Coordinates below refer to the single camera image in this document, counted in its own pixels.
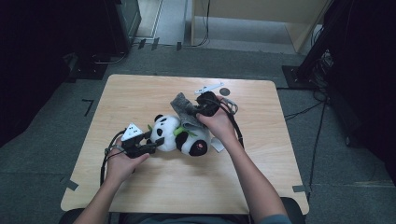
gray carpet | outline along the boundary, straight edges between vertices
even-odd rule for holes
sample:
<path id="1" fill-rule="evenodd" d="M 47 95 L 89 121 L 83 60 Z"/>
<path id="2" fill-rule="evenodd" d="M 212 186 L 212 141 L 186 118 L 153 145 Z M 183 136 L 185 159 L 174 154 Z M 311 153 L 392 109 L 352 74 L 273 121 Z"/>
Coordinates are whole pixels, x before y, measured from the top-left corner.
<path id="1" fill-rule="evenodd" d="M 2 148 L 0 156 L 0 223 L 57 223 L 61 200 L 94 110 L 111 74 L 177 77 L 266 79 L 287 87 L 281 65 L 299 65 L 301 55 L 133 47 L 111 64 L 103 80 L 64 83 L 23 134 Z M 285 115 L 317 101 L 312 91 L 278 91 Z M 85 116 L 89 102 L 92 109 Z M 324 117 L 314 166 L 314 144 L 323 106 L 288 120 L 287 125 L 305 185 L 312 189 L 307 223 L 395 223 L 396 188 L 378 160 L 365 148 L 345 145 L 343 129 L 331 105 Z"/>

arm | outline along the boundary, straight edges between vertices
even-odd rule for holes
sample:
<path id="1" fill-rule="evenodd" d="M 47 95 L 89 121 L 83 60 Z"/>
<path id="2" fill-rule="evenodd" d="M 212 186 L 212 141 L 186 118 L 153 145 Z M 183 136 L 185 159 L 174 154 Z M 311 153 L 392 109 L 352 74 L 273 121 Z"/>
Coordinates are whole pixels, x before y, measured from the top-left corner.
<path id="1" fill-rule="evenodd" d="M 271 215 L 286 216 L 287 213 L 279 195 L 236 139 L 233 125 L 226 113 L 219 109 L 213 117 L 198 114 L 197 118 L 209 128 L 229 152 L 247 200 L 247 206 L 256 223 Z"/>
<path id="2" fill-rule="evenodd" d="M 121 145 L 120 139 L 117 140 L 116 144 Z M 113 148 L 108 156 L 110 157 L 118 152 L 120 152 L 118 149 Z M 128 178 L 134 168 L 148 157 L 149 154 L 145 154 L 130 159 L 127 155 L 121 153 L 110 158 L 107 162 L 106 179 L 103 185 L 75 223 L 105 223 L 108 209 L 120 185 Z"/>

forearm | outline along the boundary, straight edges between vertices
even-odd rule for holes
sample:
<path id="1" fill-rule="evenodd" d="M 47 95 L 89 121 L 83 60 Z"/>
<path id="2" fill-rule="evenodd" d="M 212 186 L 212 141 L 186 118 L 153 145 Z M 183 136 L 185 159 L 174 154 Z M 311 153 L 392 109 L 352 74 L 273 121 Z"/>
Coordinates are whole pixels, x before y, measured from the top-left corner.
<path id="1" fill-rule="evenodd" d="M 256 222 L 276 214 L 286 215 L 276 190 L 250 159 L 237 140 L 224 145 L 233 161 L 250 214 Z"/>
<path id="2" fill-rule="evenodd" d="M 75 223 L 105 223 L 108 209 L 119 187 L 120 184 L 116 182 L 105 181 Z"/>

black cable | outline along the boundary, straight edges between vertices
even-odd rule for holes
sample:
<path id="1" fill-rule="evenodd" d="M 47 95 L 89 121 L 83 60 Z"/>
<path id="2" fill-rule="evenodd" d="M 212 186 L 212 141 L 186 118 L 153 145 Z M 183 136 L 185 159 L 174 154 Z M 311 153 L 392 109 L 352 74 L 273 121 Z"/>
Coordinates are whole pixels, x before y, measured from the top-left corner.
<path id="1" fill-rule="evenodd" d="M 245 146 L 244 146 L 244 138 L 242 136 L 242 133 L 241 133 L 241 130 L 239 129 L 238 124 L 236 123 L 235 117 L 233 116 L 233 114 L 236 113 L 236 111 L 238 111 L 238 106 L 235 105 L 235 112 L 233 112 L 232 109 L 227 104 L 225 104 L 222 101 L 217 102 L 217 101 L 214 101 L 214 100 L 211 100 L 211 99 L 205 99 L 205 101 L 208 101 L 208 102 L 210 102 L 212 104 L 215 104 L 218 107 L 220 107 L 222 110 L 224 110 L 224 112 L 227 114 L 227 117 L 230 120 L 231 124 L 235 128 L 236 134 L 238 136 L 239 143 L 241 144 L 241 146 L 243 148 L 245 148 Z"/>
<path id="2" fill-rule="evenodd" d="M 318 140 L 319 140 L 319 136 L 320 136 L 321 127 L 322 127 L 322 124 L 323 124 L 323 117 L 324 117 L 325 108 L 326 108 L 326 103 L 323 104 L 322 113 L 321 113 L 321 116 L 320 116 L 319 127 L 318 127 L 318 132 L 317 132 L 317 138 L 315 139 L 314 152 L 313 152 L 313 155 L 312 155 L 312 162 L 311 162 L 311 173 L 309 175 L 309 185 L 308 185 L 309 188 L 311 188 L 312 180 L 314 178 L 315 158 L 316 158 L 316 155 L 317 155 Z M 308 195 L 307 195 L 307 198 L 306 198 L 308 203 L 309 203 L 309 199 L 310 198 L 311 198 L 311 192 L 308 192 Z"/>
<path id="3" fill-rule="evenodd" d="M 321 34 L 322 31 L 323 31 L 323 26 L 320 27 L 320 29 L 317 31 L 317 33 L 315 34 L 315 36 L 314 36 L 314 32 L 312 32 L 312 34 L 311 34 L 311 47 L 315 44 L 315 42 L 317 42 L 317 36 L 318 36 L 319 34 Z"/>
<path id="4" fill-rule="evenodd" d="M 204 27 L 206 29 L 206 34 L 204 36 L 204 39 L 198 45 L 192 45 L 191 47 L 194 47 L 194 48 L 201 47 L 209 39 L 209 11 L 210 11 L 210 0 L 207 2 L 206 22 L 205 22 L 205 19 L 203 18 Z"/>
<path id="5" fill-rule="evenodd" d="M 119 133 L 117 133 L 117 134 L 113 137 L 113 139 L 111 140 L 110 144 L 108 145 L 108 148 L 105 149 L 105 157 L 103 158 L 102 167 L 101 167 L 101 169 L 100 169 L 100 186 L 102 186 L 102 185 L 103 185 L 103 182 L 105 181 L 105 167 L 106 167 L 106 163 L 107 163 L 108 159 L 110 159 L 111 157 L 113 157 L 113 156 L 115 156 L 115 155 L 121 153 L 121 152 L 120 152 L 120 153 L 111 155 L 110 157 L 107 157 L 108 152 L 109 152 L 109 150 L 111 149 L 111 146 L 113 146 L 114 141 L 116 141 L 116 139 L 117 139 L 121 134 L 124 134 L 124 133 L 125 133 L 125 130 L 124 130 L 124 131 L 121 131 L 121 132 L 119 132 Z"/>
<path id="6" fill-rule="evenodd" d="M 104 62 L 104 63 L 94 61 L 93 63 L 97 63 L 97 64 L 113 64 L 113 63 L 119 63 L 120 61 L 122 61 L 122 59 L 125 58 L 125 56 L 126 56 L 126 53 L 122 53 L 121 58 L 118 59 L 118 60 L 116 60 L 116 61 L 113 61 L 113 62 Z"/>
<path id="7" fill-rule="evenodd" d="M 316 93 L 317 93 L 318 91 L 320 91 L 320 93 L 323 94 L 324 99 L 319 99 L 319 98 L 317 97 Z M 327 99 L 328 99 L 328 95 L 327 95 L 326 92 L 323 92 L 323 89 L 314 90 L 313 96 L 314 96 L 315 100 L 317 100 L 317 101 L 319 101 L 319 102 L 326 102 Z"/>
<path id="8" fill-rule="evenodd" d="M 317 107 L 318 105 L 321 105 L 321 104 L 323 104 L 323 103 L 324 103 L 324 102 L 319 102 L 319 103 L 317 103 L 317 104 L 315 104 L 315 105 L 313 105 L 313 106 L 311 106 L 311 107 L 308 107 L 307 109 L 305 109 L 305 110 L 303 110 L 303 111 L 300 111 L 300 112 L 297 112 L 297 113 L 294 113 L 294 114 L 286 115 L 286 116 L 284 116 L 284 118 L 285 118 L 285 120 L 294 119 L 295 117 L 297 117 L 297 116 L 299 116 L 299 115 L 301 115 L 301 114 L 304 114 L 304 113 L 308 112 L 309 110 L 311 110 L 312 108 L 315 108 L 315 107 Z"/>

small white device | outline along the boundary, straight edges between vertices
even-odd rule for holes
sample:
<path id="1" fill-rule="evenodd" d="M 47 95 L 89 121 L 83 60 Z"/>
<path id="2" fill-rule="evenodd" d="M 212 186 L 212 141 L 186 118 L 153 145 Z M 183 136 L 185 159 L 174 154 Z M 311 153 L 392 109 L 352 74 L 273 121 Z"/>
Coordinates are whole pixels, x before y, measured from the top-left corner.
<path id="1" fill-rule="evenodd" d="M 134 125 L 133 123 L 130 123 L 128 128 L 126 129 L 124 135 L 121 138 L 121 141 L 124 142 L 128 139 L 131 139 L 133 137 L 136 137 L 140 134 L 142 134 L 142 130 L 140 130 L 136 125 Z"/>
<path id="2" fill-rule="evenodd" d="M 211 86 L 204 86 L 203 88 L 201 88 L 201 89 L 198 90 L 198 91 L 195 91 L 194 93 L 195 93 L 195 95 L 202 94 L 202 93 L 204 93 L 204 92 L 214 90 L 215 88 L 218 88 L 218 87 L 220 87 L 220 86 L 224 86 L 224 83 L 223 83 L 223 82 L 220 82 L 220 84 L 211 85 Z"/>

